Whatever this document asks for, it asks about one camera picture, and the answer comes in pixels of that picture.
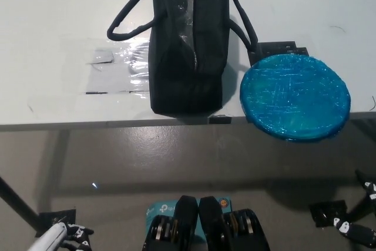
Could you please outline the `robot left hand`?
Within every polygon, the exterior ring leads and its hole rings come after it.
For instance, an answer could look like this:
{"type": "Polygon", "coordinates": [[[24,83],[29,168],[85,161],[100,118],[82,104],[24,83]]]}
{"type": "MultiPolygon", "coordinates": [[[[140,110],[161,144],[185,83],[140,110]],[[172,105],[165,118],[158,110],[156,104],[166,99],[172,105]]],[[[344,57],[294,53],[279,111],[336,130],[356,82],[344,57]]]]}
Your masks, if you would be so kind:
{"type": "Polygon", "coordinates": [[[94,234],[92,229],[69,223],[65,226],[67,228],[67,237],[60,247],[70,251],[92,251],[89,239],[89,236],[94,234]]]}

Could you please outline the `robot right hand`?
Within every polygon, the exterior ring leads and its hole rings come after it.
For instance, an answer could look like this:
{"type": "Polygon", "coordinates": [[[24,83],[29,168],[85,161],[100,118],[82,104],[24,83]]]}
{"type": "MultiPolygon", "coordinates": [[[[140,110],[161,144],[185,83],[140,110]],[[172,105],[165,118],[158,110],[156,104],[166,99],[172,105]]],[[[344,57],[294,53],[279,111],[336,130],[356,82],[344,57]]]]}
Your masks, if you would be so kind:
{"type": "Polygon", "coordinates": [[[358,169],[355,174],[365,191],[365,197],[350,212],[335,217],[333,226],[352,242],[375,249],[375,230],[356,224],[370,213],[375,215],[375,181],[358,169]]]}

